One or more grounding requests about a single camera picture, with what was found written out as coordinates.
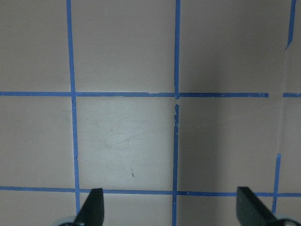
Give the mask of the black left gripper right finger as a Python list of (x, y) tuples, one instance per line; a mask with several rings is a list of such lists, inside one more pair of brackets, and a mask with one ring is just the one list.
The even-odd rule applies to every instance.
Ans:
[(249, 187), (239, 186), (236, 216), (241, 226), (277, 226), (278, 220)]

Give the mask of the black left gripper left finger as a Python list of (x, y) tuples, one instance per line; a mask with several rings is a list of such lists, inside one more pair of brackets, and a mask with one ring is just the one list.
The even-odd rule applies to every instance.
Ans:
[(102, 226), (104, 222), (103, 189), (92, 189), (73, 224), (76, 226)]

